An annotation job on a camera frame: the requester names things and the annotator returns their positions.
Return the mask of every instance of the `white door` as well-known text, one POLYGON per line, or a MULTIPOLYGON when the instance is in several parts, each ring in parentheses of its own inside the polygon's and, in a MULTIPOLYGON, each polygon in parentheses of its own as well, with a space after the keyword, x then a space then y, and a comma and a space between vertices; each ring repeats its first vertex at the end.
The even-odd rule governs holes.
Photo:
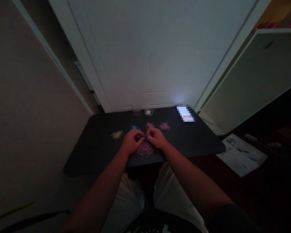
POLYGON ((194 106, 255 0, 69 0, 112 111, 194 106))

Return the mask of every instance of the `small glass dish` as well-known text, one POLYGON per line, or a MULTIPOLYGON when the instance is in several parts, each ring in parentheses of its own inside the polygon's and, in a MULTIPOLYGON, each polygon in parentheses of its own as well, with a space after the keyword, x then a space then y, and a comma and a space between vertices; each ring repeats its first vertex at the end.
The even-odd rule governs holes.
POLYGON ((154 110, 149 108, 149 109, 145 109, 145 115, 147 116, 152 116, 154 113, 154 110))

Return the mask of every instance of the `forearm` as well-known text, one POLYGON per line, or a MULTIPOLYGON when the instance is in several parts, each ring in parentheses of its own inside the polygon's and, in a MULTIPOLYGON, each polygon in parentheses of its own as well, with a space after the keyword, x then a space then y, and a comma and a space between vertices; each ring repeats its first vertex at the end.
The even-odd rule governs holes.
POLYGON ((218 207, 233 203, 209 176, 172 145, 168 143, 162 151, 185 193, 206 222, 218 207))
POLYGON ((73 210, 62 232, 100 232, 117 193, 128 156, 118 152, 73 210))

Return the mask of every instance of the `person's left hand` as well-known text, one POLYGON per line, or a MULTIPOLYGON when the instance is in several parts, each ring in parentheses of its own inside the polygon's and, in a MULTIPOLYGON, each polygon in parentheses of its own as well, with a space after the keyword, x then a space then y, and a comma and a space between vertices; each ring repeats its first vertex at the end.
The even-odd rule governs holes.
POLYGON ((141 138, 138 142, 136 142, 135 136, 137 134, 144 135, 144 133, 138 129, 129 131, 123 139, 119 152, 123 153, 125 156, 129 156, 134 153, 145 140, 145 138, 141 138))

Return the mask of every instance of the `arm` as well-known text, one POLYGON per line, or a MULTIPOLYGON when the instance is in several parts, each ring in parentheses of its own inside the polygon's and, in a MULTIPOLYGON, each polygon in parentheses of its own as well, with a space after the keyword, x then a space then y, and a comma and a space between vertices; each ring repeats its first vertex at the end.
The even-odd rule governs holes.
POLYGON ((128 157, 144 141, 142 138, 136 142, 134 137, 137 134, 144 133, 133 129, 125 135, 120 150, 73 210, 62 232, 101 231, 120 185, 128 157))
POLYGON ((165 139, 159 129, 150 128, 147 132, 147 139, 163 151, 183 190, 206 223, 211 220, 218 208, 226 204, 233 204, 233 201, 209 176, 165 139))

